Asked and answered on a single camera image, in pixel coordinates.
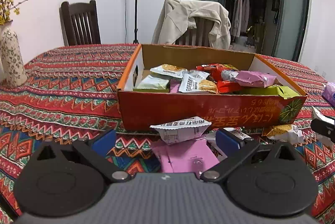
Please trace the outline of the purple tissue pack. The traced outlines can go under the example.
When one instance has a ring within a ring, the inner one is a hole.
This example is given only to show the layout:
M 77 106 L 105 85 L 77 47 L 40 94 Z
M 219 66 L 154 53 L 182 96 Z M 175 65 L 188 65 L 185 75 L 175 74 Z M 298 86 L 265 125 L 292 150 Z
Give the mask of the purple tissue pack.
M 333 107 L 335 107 L 335 83 L 328 82 L 325 85 L 322 97 Z

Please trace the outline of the chair with beige jacket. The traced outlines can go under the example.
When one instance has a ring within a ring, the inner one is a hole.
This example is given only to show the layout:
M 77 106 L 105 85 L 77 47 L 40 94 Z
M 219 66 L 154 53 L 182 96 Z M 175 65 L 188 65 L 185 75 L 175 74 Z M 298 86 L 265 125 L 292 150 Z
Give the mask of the chair with beige jacket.
M 175 45 L 205 46 L 210 47 L 208 35 L 214 22 L 204 18 L 195 18 L 196 28 L 187 31 L 175 41 Z

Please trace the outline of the red orange snack bag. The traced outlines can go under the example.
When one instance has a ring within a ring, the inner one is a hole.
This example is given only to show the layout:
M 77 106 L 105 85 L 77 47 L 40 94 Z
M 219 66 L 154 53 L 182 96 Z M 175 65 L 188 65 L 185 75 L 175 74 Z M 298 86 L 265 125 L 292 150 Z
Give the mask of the red orange snack bag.
M 235 93 L 242 90 L 242 86 L 235 80 L 240 71 L 230 64 L 198 65 L 196 70 L 209 73 L 221 94 Z

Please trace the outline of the green white protein bar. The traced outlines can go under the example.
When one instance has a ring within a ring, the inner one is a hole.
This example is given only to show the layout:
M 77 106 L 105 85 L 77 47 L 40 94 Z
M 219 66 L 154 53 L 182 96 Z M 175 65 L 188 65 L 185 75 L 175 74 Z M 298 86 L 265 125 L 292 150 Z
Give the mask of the green white protein bar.
M 226 159 L 253 139 L 235 128 L 221 128 L 206 134 L 207 142 L 219 153 L 218 159 Z

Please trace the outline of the pale green snack packet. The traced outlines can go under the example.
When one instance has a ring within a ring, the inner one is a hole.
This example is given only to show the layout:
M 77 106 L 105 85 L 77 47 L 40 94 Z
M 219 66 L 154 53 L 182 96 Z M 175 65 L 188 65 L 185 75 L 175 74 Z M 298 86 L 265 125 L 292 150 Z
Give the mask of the pale green snack packet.
M 170 91 L 169 80 L 148 75 L 133 88 L 133 91 L 143 93 L 168 93 Z

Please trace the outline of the orange cardboard pumpkin box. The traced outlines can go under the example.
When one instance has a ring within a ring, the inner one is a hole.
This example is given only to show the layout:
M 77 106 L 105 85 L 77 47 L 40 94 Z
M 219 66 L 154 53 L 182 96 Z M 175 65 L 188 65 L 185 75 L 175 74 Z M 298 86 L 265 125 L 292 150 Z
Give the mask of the orange cardboard pumpkin box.
M 291 88 L 297 96 L 134 90 L 153 67 L 169 64 L 191 70 L 198 65 L 215 63 L 274 75 L 281 85 Z M 137 46 L 125 68 L 117 85 L 117 97 L 124 128 L 133 131 L 148 130 L 152 125 L 194 116 L 210 121 L 212 128 L 264 128 L 292 123 L 307 99 L 307 93 L 259 54 L 196 46 L 143 44 Z

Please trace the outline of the beige jacket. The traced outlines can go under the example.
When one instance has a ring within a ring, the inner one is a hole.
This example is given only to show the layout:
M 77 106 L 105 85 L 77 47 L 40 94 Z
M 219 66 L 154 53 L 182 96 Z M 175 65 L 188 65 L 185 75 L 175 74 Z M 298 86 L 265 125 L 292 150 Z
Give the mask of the beige jacket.
M 218 2 L 200 0 L 165 0 L 160 12 L 152 44 L 174 44 L 188 29 L 196 29 L 196 19 L 214 23 L 209 31 L 209 45 L 229 49 L 231 22 L 228 10 Z

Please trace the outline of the patterned red tablecloth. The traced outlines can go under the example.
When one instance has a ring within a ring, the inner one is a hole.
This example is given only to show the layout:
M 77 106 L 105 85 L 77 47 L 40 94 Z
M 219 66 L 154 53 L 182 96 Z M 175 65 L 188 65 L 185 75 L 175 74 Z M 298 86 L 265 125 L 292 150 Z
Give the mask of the patterned red tablecloth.
M 118 110 L 117 83 L 135 48 L 133 44 L 60 47 L 25 65 L 24 85 L 9 89 L 1 81 L 1 223 L 21 215 L 13 194 L 15 181 L 47 138 L 67 144 L 113 128 L 116 146 L 107 153 L 108 161 L 129 174 L 160 170 L 150 149 L 158 134 L 126 131 Z M 296 149 L 318 183 L 312 215 L 320 223 L 334 223 L 334 152 L 310 128 L 312 108 L 334 116 L 334 108 L 322 97 L 326 80 L 297 62 L 267 60 L 308 94 L 295 120 L 304 134 Z

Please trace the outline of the floral ceramic vase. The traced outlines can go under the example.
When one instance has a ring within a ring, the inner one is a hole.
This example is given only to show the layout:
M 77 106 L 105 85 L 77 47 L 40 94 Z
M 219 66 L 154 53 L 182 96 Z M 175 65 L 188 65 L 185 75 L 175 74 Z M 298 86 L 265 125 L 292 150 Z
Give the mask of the floral ceramic vase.
M 9 88 L 17 88 L 27 81 L 18 36 L 11 29 L 13 21 L 1 26 L 1 62 Z

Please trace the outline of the pink snack packet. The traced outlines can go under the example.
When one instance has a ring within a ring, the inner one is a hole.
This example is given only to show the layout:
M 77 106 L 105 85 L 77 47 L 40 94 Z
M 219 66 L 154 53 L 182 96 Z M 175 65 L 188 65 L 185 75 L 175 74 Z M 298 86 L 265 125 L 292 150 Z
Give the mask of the pink snack packet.
M 275 83 L 277 77 L 259 71 L 240 71 L 234 79 L 242 87 L 267 88 Z
M 151 144 L 151 150 L 160 162 L 162 173 L 194 173 L 199 176 L 219 163 L 205 137 L 173 145 L 159 140 Z

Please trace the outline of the white yellow cracker packet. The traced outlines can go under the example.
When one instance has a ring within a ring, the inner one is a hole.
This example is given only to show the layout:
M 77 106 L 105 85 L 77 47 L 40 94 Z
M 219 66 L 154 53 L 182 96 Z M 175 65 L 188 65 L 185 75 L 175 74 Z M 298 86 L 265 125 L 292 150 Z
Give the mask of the white yellow cracker packet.
M 150 68 L 150 72 L 176 79 L 182 79 L 183 75 L 187 73 L 188 70 L 183 67 L 177 67 L 175 65 L 162 64 L 157 67 Z
M 183 76 L 182 82 L 179 85 L 180 93 L 218 93 L 216 83 L 203 79 L 195 78 L 190 74 Z
M 291 145 L 304 142 L 302 131 L 294 124 L 272 126 L 265 129 L 262 135 L 274 141 L 289 142 Z

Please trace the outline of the dark wooden chair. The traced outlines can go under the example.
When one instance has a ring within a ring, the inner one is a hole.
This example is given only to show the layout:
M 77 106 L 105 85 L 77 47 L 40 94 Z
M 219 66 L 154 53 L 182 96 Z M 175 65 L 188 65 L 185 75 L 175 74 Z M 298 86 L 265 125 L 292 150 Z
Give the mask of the dark wooden chair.
M 60 6 L 60 16 L 68 46 L 101 44 L 95 0 L 89 3 L 64 1 Z

